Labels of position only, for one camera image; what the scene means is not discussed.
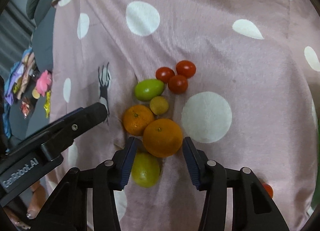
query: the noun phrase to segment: red tomato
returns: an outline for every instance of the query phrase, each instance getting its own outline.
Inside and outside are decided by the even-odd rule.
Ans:
[[[156,71],[156,79],[167,83],[174,76],[174,71],[168,67],[160,67]]]
[[[182,60],[176,65],[176,70],[178,75],[190,78],[196,73],[196,65],[188,60]]]
[[[269,196],[271,198],[273,198],[273,189],[272,189],[272,187],[270,185],[268,185],[267,183],[263,183],[262,185],[263,185],[264,189],[268,192]]]
[[[168,88],[175,94],[184,93],[188,88],[188,80],[182,75],[173,76],[168,82]]]

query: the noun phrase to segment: pink toy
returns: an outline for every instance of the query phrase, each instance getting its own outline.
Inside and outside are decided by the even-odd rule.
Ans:
[[[36,83],[36,90],[42,96],[45,96],[45,93],[50,90],[52,84],[52,75],[47,70],[44,71]]]

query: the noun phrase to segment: blue cloth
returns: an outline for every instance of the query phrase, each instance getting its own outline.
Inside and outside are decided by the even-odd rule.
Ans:
[[[12,76],[15,73],[16,69],[20,66],[20,64],[21,64],[21,62],[16,62],[13,65],[13,67],[11,68],[8,80],[4,84],[4,95],[7,95]],[[10,137],[11,137],[11,127],[10,127],[10,122],[9,122],[9,112],[10,112],[10,104],[6,100],[4,100],[4,113],[2,115],[2,120],[3,120],[4,134],[8,139],[10,139]]]

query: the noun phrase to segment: green fruit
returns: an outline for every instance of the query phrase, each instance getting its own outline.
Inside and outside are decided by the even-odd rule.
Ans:
[[[146,79],[136,85],[134,95],[139,101],[150,101],[164,91],[164,82],[158,79]]]
[[[155,156],[137,153],[132,165],[131,176],[134,182],[144,188],[155,185],[160,176],[160,166]]]

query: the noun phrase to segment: candy wrapper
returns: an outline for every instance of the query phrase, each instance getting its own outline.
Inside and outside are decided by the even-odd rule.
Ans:
[[[46,92],[46,102],[43,105],[43,108],[45,110],[45,117],[48,118],[50,115],[50,97],[51,97],[51,91]]]
[[[21,105],[20,105],[20,110],[23,114],[23,117],[26,119],[28,117],[29,114],[31,114],[33,112],[33,105],[30,102],[29,98],[24,97],[21,100]]]

